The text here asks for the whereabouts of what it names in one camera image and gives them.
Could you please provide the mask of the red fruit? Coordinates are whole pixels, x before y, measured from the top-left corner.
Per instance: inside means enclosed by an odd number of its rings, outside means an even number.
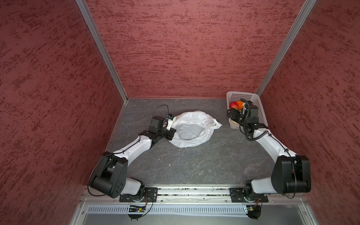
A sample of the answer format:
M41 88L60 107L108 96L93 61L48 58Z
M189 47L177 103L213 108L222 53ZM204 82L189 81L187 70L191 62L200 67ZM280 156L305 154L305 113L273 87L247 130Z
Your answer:
M229 108L230 108L230 109L236 109L236 110L238 110L238 109L239 109L238 102L231 102L231 103L229 104Z

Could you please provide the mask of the orange fruit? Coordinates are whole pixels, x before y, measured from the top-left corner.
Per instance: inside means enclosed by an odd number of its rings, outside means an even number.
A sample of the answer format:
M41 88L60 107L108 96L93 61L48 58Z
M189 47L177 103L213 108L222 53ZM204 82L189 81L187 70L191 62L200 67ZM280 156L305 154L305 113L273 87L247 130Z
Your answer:
M242 101L237 101L237 105L238 105L237 109L241 110L245 106L245 103Z

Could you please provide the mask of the white plastic bag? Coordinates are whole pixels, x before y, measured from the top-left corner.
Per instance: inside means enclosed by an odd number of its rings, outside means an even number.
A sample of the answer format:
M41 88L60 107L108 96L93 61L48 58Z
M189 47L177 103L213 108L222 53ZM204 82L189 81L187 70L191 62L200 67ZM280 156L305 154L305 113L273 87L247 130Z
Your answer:
M175 117L172 128L176 132L170 143L178 148L196 147L209 141L214 131L221 126L221 123L205 112L184 112Z

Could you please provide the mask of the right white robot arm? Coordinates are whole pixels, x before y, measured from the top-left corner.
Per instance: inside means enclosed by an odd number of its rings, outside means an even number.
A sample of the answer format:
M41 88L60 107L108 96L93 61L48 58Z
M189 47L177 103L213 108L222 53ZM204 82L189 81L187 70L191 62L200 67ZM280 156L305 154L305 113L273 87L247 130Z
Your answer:
M288 149L279 141L268 127L259 122L254 109L242 110L231 108L227 117L239 124L246 140L258 142L274 160L275 165L270 177L247 182L243 197L247 202L254 202L268 194L282 194L290 199L298 193L311 190L310 161Z

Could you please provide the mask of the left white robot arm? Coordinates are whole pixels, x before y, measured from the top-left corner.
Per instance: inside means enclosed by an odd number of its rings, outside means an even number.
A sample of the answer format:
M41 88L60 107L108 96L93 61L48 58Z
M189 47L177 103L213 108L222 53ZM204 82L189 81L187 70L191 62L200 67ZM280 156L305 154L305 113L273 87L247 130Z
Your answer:
M136 140L115 152L104 152L91 172L87 188L99 191L100 196L113 199L120 195L131 195L142 198L144 184L142 181L128 178L128 166L145 151L152 148L159 140L172 140L176 129L164 128L157 133L143 131Z

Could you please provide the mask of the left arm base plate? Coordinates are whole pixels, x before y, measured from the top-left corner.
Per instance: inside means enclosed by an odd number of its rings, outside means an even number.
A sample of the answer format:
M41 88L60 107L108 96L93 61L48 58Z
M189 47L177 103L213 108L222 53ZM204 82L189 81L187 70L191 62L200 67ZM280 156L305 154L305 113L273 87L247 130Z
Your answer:
M145 203L146 199L150 203L157 201L158 188L157 187L144 187L139 190L136 195L121 194L119 202L121 203Z

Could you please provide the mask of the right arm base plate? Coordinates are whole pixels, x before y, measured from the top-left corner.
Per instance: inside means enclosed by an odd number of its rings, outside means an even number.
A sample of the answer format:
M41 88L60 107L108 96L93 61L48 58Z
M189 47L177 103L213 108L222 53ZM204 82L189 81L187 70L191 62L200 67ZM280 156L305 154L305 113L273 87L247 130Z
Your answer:
M257 194L240 187L229 188L232 203L268 203L266 194Z

